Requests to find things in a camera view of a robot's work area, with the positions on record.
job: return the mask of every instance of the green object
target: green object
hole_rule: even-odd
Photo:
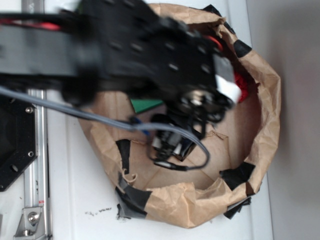
[[[136,114],[153,109],[164,102],[158,99],[130,99]]]

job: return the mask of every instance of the bolt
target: bolt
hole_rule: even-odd
[[[211,73],[211,68],[210,68],[207,64],[202,64],[202,65],[201,65],[201,69],[202,69],[202,71],[204,71],[206,74],[210,74],[210,73]]]
[[[190,102],[195,106],[201,106],[202,105],[202,102],[200,100],[198,100],[198,99],[192,99]]]
[[[131,8],[133,9],[135,7],[135,4],[130,1],[130,0],[124,0],[123,3],[128,7],[128,8]]]
[[[139,45],[137,45],[137,44],[135,44],[135,43],[131,43],[131,48],[132,48],[133,50],[137,51],[137,52],[142,52],[142,51],[143,51],[142,46],[139,46]]]
[[[169,63],[169,68],[173,70],[174,72],[177,72],[179,70],[179,67],[175,64]]]
[[[115,4],[115,1],[114,0],[104,0],[104,2],[106,4],[110,4],[110,5],[114,5]]]
[[[22,236],[31,236],[33,234],[33,232],[31,232],[29,229],[23,230],[22,231]]]
[[[117,42],[114,42],[114,41],[110,43],[110,46],[115,50],[121,50],[122,49],[121,44],[119,44]]]
[[[199,46],[198,46],[198,50],[199,50],[199,52],[201,52],[202,54],[207,54],[207,51],[206,51],[206,49],[205,49],[204,46],[199,45]]]
[[[166,42],[165,47],[171,51],[175,50],[175,46],[172,42]]]
[[[40,216],[38,213],[36,212],[30,212],[29,215],[28,215],[28,220],[30,223],[35,223],[39,220]]]
[[[32,114],[32,113],[34,112],[34,109],[33,109],[32,107],[28,106],[28,107],[25,109],[25,112],[26,112],[27,114]]]

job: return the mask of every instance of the gray cable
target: gray cable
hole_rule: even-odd
[[[202,142],[191,132],[177,126],[171,126],[169,124],[164,124],[164,123],[157,123],[157,122],[152,122],[152,123],[139,123],[139,124],[129,124],[126,122],[121,122],[118,120],[113,120],[108,117],[100,116],[94,113],[90,112],[85,112],[79,109],[76,109],[74,107],[70,106],[65,106],[53,101],[48,101],[44,100],[38,97],[30,96],[25,93],[21,92],[16,92],[13,90],[9,90],[3,86],[0,86],[0,95],[7,96],[9,98],[13,99],[18,99],[24,102],[29,102],[35,105],[43,106],[48,109],[52,109],[58,112],[65,113],[67,115],[71,115],[77,118],[81,119],[86,119],[86,120],[91,120],[91,121],[97,121],[106,125],[110,125],[112,127],[118,128],[118,129],[123,129],[126,131],[148,131],[148,130],[158,130],[158,131],[170,131],[174,132],[177,134],[180,134],[181,136],[189,139],[193,143],[197,144],[202,151],[206,155],[206,161],[204,164],[199,165],[199,166],[188,166],[186,167],[186,170],[194,170],[194,169],[201,169],[205,167],[209,160],[210,160],[210,153],[207,150],[207,148],[202,144]]]

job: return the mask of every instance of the black object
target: black object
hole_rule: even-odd
[[[220,171],[220,176],[223,178],[229,188],[234,190],[240,184],[243,184],[249,180],[255,167],[255,165],[243,162],[235,169]]]
[[[118,140],[115,142],[119,148],[119,152],[121,154],[122,160],[122,169],[125,169],[124,174],[130,173],[130,148],[131,148],[131,141],[127,139]]]
[[[239,39],[234,42],[233,48],[234,48],[235,54],[238,58],[244,57],[245,55],[250,53],[252,50],[252,48],[250,46],[248,46],[247,44],[245,44],[243,41],[241,41]]]
[[[206,11],[206,12],[210,12],[210,13],[216,14],[216,15],[222,17],[222,15],[221,15],[221,13],[218,11],[218,9],[216,9],[216,8],[215,8],[214,6],[212,6],[211,4],[208,5],[208,6],[206,6],[206,7],[205,7],[204,9],[202,9],[202,10],[204,10],[204,11]],[[236,34],[235,30],[229,25],[229,23],[225,22],[223,25],[230,31],[230,33]]]
[[[167,115],[155,114],[151,122],[170,124],[183,129],[189,129],[199,140],[203,139],[206,134],[205,125],[202,133],[194,129],[192,116],[190,116],[188,120],[186,117],[170,111],[167,112]],[[189,139],[170,131],[157,131],[155,137],[157,138],[158,144],[153,145],[157,150],[155,161],[167,161],[171,156],[175,156],[180,161],[184,161],[196,146],[196,144]]]
[[[122,191],[116,187],[115,193],[119,200],[118,216],[124,218],[146,218],[147,213],[144,209],[152,192],[138,190],[130,186],[121,174],[119,174],[119,186],[125,193],[122,193]]]
[[[251,204],[251,197],[248,197],[240,202],[237,202],[234,205],[228,207],[228,210],[223,214],[228,219],[232,219],[236,213],[240,213],[243,206],[247,206]]]
[[[1,14],[0,21],[0,85],[58,89],[74,105],[93,100],[96,91],[123,91],[198,119],[233,106],[217,103],[228,99],[217,91],[215,66],[226,60],[215,43],[159,17],[142,0],[83,0],[76,12]],[[206,98],[202,106],[193,104],[195,91]]]
[[[0,95],[0,192],[36,158],[35,108]]]

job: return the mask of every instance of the brown paper bag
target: brown paper bag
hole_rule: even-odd
[[[80,120],[80,124],[116,187],[121,216],[192,228],[259,191],[278,147],[281,82],[266,61],[226,28],[225,18],[173,4],[150,7],[203,34],[215,33],[229,48],[226,55],[234,68],[248,80],[248,98],[229,111],[216,129],[207,128],[202,142],[211,154],[210,163],[187,172],[161,168],[146,156],[142,133],[93,121]],[[121,92],[99,93],[89,111],[117,120],[134,115],[129,98]],[[158,107],[141,117],[163,111]],[[202,163],[205,156],[196,147],[183,163],[170,160],[192,166]]]

